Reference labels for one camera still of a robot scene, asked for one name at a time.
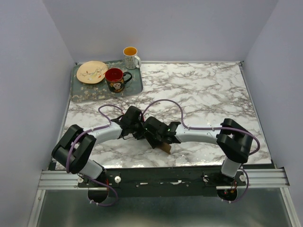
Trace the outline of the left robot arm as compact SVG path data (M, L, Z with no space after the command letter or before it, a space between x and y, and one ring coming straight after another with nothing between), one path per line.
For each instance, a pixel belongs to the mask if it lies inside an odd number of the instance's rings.
M105 181L105 168L89 158L94 146L129 134L141 139L143 123L142 111L130 106L125 114L110 120L105 126L84 129L74 124L52 150L52 158L68 173L85 175L93 186L99 187Z

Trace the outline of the brown cloth napkin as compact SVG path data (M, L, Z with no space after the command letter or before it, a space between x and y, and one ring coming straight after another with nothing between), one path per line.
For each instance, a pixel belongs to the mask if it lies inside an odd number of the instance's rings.
M145 138L153 149L159 148L170 155L171 145L161 141L156 135L153 135L150 132L145 133Z

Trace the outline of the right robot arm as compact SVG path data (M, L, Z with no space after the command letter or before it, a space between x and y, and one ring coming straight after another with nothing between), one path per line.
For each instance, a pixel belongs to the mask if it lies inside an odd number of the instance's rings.
M240 166L247 163L253 138L251 134L232 119L225 118L220 127L210 129L186 128L181 122L166 125L155 117L143 124L144 137L152 147L162 143L202 142L218 145L226 158L218 173L218 181L229 185L235 180Z

